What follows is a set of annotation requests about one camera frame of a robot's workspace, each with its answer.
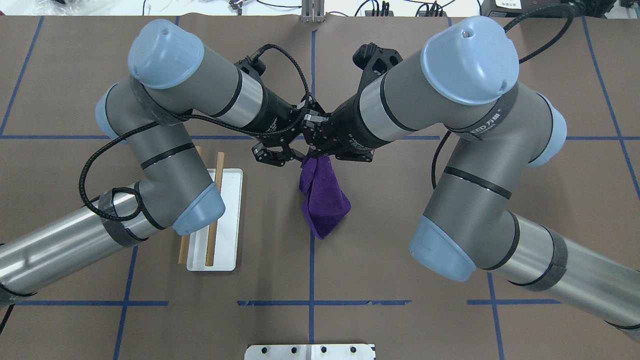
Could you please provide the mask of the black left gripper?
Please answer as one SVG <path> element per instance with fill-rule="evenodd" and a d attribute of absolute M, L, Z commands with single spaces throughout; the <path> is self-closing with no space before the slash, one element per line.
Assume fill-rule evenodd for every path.
<path fill-rule="evenodd" d="M 311 96 L 310 101 L 302 102 L 300 107 L 287 103 L 270 89 L 266 90 L 265 112 L 260 113 L 253 123 L 260 133 L 253 138 L 258 141 L 252 147 L 256 161 L 270 166 L 282 167 L 286 162 L 302 161 L 305 155 L 290 147 L 290 143 L 303 132 L 304 121 L 299 115 L 319 115 L 325 111 L 320 103 Z"/>

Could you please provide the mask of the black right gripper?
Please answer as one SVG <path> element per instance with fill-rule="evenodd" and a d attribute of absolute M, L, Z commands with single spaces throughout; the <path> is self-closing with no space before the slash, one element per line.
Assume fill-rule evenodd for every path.
<path fill-rule="evenodd" d="M 359 104 L 354 95 L 333 112 L 302 117 L 302 134 L 309 145 L 306 158 L 331 155 L 342 161 L 373 161 L 377 138 L 366 129 Z"/>

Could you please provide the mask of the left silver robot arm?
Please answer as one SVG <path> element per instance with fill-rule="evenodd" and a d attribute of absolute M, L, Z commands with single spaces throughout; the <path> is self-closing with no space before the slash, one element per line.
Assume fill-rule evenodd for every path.
<path fill-rule="evenodd" d="M 306 80 L 298 105 L 268 89 L 261 79 L 260 47 L 231 63 L 201 39 L 166 19 L 147 23 L 127 58 L 129 76 L 112 85 L 94 115 L 110 142 L 89 157 L 78 179 L 83 206 L 64 218 L 1 247 L 1 305 L 14 305 L 96 262 L 133 248 L 172 228 L 185 236 L 225 212 L 220 191 L 195 148 L 185 121 L 200 119 L 256 139 L 253 152 L 283 166 L 301 160 L 290 148 L 313 107 Z M 91 199 L 91 165 L 125 142 L 144 173 L 142 180 Z"/>

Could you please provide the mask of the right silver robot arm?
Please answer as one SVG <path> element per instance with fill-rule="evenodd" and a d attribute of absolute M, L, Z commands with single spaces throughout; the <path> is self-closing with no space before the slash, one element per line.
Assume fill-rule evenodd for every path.
<path fill-rule="evenodd" d="M 455 281 L 476 269 L 590 313 L 639 341 L 639 271 L 574 243 L 507 206 L 525 170 L 563 147 L 567 123 L 548 98 L 519 82 L 505 29 L 472 16 L 415 54 L 381 48 L 356 61 L 358 91 L 329 115 L 305 121 L 310 155 L 374 150 L 441 123 L 459 137 L 410 242 L 423 266 Z"/>

